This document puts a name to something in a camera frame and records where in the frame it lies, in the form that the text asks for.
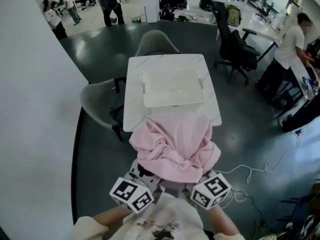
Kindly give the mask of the white plastic basket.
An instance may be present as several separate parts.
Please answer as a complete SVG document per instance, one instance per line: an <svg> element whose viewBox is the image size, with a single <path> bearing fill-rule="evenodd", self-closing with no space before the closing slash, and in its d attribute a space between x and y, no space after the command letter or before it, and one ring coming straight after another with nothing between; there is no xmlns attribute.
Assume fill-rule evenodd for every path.
<svg viewBox="0 0 320 240"><path fill-rule="evenodd" d="M142 96L144 106L153 114L196 112L205 101L203 82L195 68L145 71Z"/></svg>

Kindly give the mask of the person's right forearm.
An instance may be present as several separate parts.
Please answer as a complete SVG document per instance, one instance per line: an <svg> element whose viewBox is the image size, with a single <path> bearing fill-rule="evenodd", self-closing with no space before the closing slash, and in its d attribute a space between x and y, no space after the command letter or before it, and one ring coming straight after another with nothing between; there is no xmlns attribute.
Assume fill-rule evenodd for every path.
<svg viewBox="0 0 320 240"><path fill-rule="evenodd" d="M218 204L208 209L207 215L212 224L214 233L224 234L225 236L235 236L240 234L236 225Z"/></svg>

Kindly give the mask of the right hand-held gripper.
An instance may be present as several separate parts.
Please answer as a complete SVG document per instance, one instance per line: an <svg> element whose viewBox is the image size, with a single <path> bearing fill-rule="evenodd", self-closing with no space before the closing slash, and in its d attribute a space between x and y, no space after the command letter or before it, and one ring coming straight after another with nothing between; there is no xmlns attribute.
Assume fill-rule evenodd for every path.
<svg viewBox="0 0 320 240"><path fill-rule="evenodd" d="M190 200L209 210L224 200L232 187L221 173L211 171L193 186Z"/></svg>

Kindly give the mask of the black office chair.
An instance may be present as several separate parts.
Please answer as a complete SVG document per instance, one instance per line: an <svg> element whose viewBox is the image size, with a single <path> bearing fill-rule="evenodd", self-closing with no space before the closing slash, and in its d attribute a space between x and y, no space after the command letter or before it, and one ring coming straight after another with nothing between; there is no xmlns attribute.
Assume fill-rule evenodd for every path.
<svg viewBox="0 0 320 240"><path fill-rule="evenodd" d="M255 16L260 17L261 20L265 20L267 21L267 17L270 14L270 11L272 10L272 8L274 7L274 4L272 3L271 5L269 5L266 10L264 10L264 8L259 8L259 12L255 13Z"/></svg>
<svg viewBox="0 0 320 240"><path fill-rule="evenodd" d="M222 2L216 2L213 7L213 14L220 33L219 55L222 61L215 61L213 67L218 65L230 66L231 72L238 71L244 78L244 85L249 85L249 78L245 72L256 70L258 65L258 57L261 55L253 47L247 45L246 38L249 34L254 34L249 29L244 29L245 35L240 37L239 31L231 31L225 16L225 5Z"/></svg>

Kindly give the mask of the pink clothes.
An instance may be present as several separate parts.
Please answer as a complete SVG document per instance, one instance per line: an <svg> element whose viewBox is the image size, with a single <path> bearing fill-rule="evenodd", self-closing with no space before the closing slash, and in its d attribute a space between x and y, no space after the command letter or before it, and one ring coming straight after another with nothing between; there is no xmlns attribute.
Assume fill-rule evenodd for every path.
<svg viewBox="0 0 320 240"><path fill-rule="evenodd" d="M194 112L148 116L129 139L138 163L163 180L197 183L220 158L210 120Z"/></svg>

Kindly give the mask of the person's left forearm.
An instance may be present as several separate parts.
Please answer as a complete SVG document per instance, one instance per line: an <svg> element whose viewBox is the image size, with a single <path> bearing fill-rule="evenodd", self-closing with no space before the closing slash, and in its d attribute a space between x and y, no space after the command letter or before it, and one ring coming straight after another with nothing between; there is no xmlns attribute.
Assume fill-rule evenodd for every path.
<svg viewBox="0 0 320 240"><path fill-rule="evenodd" d="M111 230L115 226L118 226L123 219L133 213L132 210L123 206L116 206L104 212L101 212L92 218L100 225Z"/></svg>

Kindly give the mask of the green yellow backpack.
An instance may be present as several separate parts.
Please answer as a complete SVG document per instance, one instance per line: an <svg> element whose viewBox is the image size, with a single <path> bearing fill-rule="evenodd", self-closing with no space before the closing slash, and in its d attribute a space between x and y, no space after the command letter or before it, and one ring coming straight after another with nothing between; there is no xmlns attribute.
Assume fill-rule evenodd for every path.
<svg viewBox="0 0 320 240"><path fill-rule="evenodd" d="M241 24L241 10L238 7L230 4L225 8L224 14L228 25L238 27Z"/></svg>

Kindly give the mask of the white office desk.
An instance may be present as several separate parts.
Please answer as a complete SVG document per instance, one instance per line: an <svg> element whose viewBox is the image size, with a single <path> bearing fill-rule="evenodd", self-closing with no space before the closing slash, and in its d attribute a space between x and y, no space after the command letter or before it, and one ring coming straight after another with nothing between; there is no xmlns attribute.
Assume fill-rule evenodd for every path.
<svg viewBox="0 0 320 240"><path fill-rule="evenodd" d="M271 42L271 45L257 59L258 63L272 50L273 47L278 48L283 41L283 37L276 33L271 28L271 25L265 21L255 21L251 19L248 20L248 22L242 22L239 28L244 32L244 39L249 35L253 35Z"/></svg>

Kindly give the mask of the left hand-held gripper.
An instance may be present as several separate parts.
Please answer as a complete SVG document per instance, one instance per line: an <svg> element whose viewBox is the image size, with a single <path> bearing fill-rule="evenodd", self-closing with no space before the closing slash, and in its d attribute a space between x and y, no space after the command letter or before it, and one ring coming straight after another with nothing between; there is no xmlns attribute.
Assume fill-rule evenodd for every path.
<svg viewBox="0 0 320 240"><path fill-rule="evenodd" d="M109 195L118 205L139 214L155 201L154 193L160 189L162 181L135 159L130 170L117 179Z"/></svg>

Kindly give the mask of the white marble table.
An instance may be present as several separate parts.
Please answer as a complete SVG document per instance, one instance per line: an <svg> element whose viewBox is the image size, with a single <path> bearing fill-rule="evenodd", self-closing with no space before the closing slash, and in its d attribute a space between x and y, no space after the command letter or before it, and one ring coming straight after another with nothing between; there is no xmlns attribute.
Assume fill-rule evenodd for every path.
<svg viewBox="0 0 320 240"><path fill-rule="evenodd" d="M145 117L151 114L151 110L144 106L143 101L143 73L153 69L174 71L186 68L196 69L203 83L205 101L197 112L207 116L213 127L222 124L216 92L205 57L202 54L137 56L128 60L123 113L123 130L125 132L135 131L145 121Z"/></svg>

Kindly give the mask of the grey upholstered chair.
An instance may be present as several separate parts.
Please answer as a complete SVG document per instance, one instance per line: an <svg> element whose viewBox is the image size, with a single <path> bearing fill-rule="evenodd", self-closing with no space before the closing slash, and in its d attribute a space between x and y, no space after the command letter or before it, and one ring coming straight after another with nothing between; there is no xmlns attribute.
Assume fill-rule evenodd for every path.
<svg viewBox="0 0 320 240"><path fill-rule="evenodd" d="M172 54L180 54L180 51L171 42L168 36L162 31L150 30L142 36L135 56L142 57Z"/></svg>
<svg viewBox="0 0 320 240"><path fill-rule="evenodd" d="M80 93L80 103L87 115L99 125L115 132L121 142L126 82L126 77L118 77L90 83Z"/></svg>

